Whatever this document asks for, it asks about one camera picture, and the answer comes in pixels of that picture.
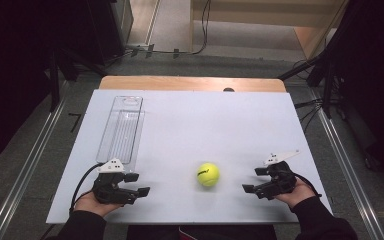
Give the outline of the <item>black metal stand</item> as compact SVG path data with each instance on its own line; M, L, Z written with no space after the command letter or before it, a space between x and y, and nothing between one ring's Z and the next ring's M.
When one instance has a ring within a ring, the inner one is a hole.
M335 72L335 57L334 50L338 44L339 37L336 32L329 43L326 45L325 49L319 53L317 56L313 57L310 60L305 61L304 63L293 67L291 70L278 76L278 79L285 81L292 76L297 75L304 70L312 68L306 82L309 87L317 87L321 81L324 81L324 89L322 96L322 109L325 115L328 118L331 118L330 113L330 100L332 95L333 81L334 81L334 72Z
M51 106L50 111L54 112L61 102L59 73L62 73L66 80L76 81L79 76L79 71L74 66L75 63L83 65L87 69L95 72L101 77L108 75L106 71L98 67L91 61L75 53L73 50L62 47L53 47L49 51L49 80Z

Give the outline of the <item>person's right hand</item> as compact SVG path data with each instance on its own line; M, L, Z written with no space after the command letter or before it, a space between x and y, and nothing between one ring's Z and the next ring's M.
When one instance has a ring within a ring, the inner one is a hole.
M315 193L311 187L301 179L296 179L295 188L291 193L276 195L275 198L283 203L286 203L289 208L293 209L300 202L314 197Z

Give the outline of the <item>metal floor rail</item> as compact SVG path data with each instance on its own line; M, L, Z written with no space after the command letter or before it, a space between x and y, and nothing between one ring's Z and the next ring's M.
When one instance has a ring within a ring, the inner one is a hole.
M69 89L70 84L67 81L64 81L59 89L60 102L56 105L55 109L48 114L23 167L0 208L0 240L3 239L8 226L15 215L43 151L52 135L55 125L59 120L66 103L66 95Z
M334 215L346 218L360 240L384 240L384 228L334 119L320 104L306 123L305 133Z

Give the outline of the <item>yellow tennis ball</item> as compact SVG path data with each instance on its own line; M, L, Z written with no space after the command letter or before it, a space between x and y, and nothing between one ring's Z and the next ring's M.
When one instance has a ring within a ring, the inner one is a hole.
M213 163L204 163L198 168L196 177L201 185L214 186L220 177L219 168Z

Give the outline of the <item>clear plastic tray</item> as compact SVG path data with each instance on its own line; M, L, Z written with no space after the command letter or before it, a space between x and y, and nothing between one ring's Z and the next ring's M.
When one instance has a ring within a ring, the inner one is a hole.
M116 96L100 142L96 161L118 159L126 172L134 172L145 113L143 98Z

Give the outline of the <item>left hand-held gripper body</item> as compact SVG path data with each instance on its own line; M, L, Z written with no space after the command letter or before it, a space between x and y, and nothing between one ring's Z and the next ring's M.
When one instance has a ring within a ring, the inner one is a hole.
M94 181L92 192L100 203L132 205L138 198L137 191L119 187L120 182L125 182L124 175L132 173L125 171L119 159L114 158L104 163L98 168L97 173L98 177Z

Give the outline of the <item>wooden table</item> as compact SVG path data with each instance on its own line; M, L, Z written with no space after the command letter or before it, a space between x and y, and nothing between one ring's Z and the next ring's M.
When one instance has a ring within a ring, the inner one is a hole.
M100 90L280 92L286 88L280 79L183 77L183 76L106 76Z

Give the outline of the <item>dark cabinet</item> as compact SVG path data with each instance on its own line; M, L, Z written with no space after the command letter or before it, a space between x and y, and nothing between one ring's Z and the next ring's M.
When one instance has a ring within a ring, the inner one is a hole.
M125 53L134 17L130 0L88 0L102 63Z

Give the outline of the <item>beige wooden furniture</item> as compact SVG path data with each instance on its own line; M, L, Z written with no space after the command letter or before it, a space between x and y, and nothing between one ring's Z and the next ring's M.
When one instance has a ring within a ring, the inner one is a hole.
M350 0L211 0L216 22L292 26L307 59L339 26Z

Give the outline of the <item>person's left hand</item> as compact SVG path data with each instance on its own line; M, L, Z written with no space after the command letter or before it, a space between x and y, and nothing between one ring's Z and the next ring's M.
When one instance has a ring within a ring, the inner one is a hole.
M96 198L93 192L82 195L75 203L75 211L87 211L105 217L114 210L122 207L122 204L102 204Z

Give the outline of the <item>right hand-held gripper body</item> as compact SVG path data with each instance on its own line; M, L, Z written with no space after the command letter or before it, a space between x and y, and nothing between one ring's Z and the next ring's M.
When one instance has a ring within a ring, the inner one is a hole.
M300 153L299 150L284 153L271 153L263 161L264 165L260 168L268 168L271 179L267 183L255 186L255 194L259 199L267 198L272 200L276 195L291 193L295 188L296 177L290 169L286 160Z

